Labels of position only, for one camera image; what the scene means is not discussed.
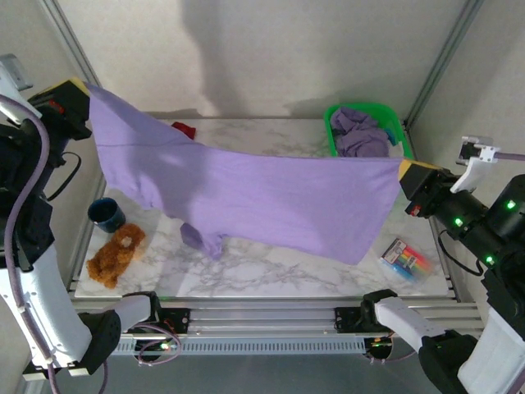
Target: green plastic basket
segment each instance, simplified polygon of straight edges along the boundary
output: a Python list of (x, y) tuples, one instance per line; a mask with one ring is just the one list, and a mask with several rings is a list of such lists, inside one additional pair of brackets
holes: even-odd
[(328, 134), (328, 143), (330, 145), (330, 152), (332, 156), (337, 156), (336, 143), (334, 142), (334, 135), (331, 131), (330, 119), (341, 107), (348, 107), (357, 111), (365, 112), (375, 120), (381, 129), (390, 129), (395, 137), (396, 143), (403, 145), (403, 152), (406, 158), (413, 159), (412, 149), (406, 136), (404, 135), (403, 128), (399, 123), (399, 119), (395, 114), (394, 110), (384, 104), (378, 103), (354, 103), (354, 104), (338, 104), (330, 107), (325, 112), (325, 126), (326, 133)]

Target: blue mug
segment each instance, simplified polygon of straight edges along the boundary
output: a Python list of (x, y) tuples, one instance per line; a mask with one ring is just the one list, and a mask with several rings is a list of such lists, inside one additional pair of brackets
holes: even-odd
[(109, 197), (95, 200), (89, 206), (88, 217), (105, 232), (115, 232), (126, 223), (126, 216), (121, 207)]

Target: red cloth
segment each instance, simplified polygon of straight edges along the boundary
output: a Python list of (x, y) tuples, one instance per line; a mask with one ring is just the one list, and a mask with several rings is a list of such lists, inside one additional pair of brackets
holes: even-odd
[(185, 125), (184, 123), (181, 123), (179, 121), (176, 121), (171, 125), (171, 127), (175, 127), (177, 130), (182, 131), (184, 134), (186, 134), (188, 137), (190, 137), (192, 140), (195, 139), (195, 132), (197, 129), (194, 127), (190, 127), (188, 125)]

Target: marble surface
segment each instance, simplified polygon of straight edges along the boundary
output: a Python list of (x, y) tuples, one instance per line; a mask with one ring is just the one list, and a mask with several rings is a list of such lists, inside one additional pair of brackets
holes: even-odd
[[(197, 127), (197, 140), (210, 146), (268, 155), (328, 155), (323, 121), (184, 122)], [(84, 265), (76, 297), (118, 297), (149, 290), (155, 290), (161, 297), (361, 296), (383, 288), (390, 288), (402, 296), (443, 296), (448, 291), (430, 226), (427, 221), (404, 213), (408, 202), (402, 195), (396, 200), (373, 247), (356, 266), (237, 238), (225, 241), (224, 255), (219, 261), (211, 260), (182, 243), (180, 220), (167, 218), (157, 210), (144, 211), (118, 190), (107, 190), (106, 195), (119, 203), (128, 222), (144, 229), (148, 247), (140, 260), (130, 264), (112, 290), (90, 279)], [(86, 260), (109, 237), (95, 228)], [(379, 260), (396, 237), (434, 263), (434, 272), (425, 282), (408, 282)]]

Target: purple t-shirt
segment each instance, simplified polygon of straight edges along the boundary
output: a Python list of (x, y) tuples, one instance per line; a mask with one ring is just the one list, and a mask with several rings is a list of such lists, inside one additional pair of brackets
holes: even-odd
[(214, 259), (237, 236), (357, 264), (399, 192), (399, 158), (280, 158), (196, 143), (88, 86), (104, 176), (143, 208), (185, 224), (186, 244)]

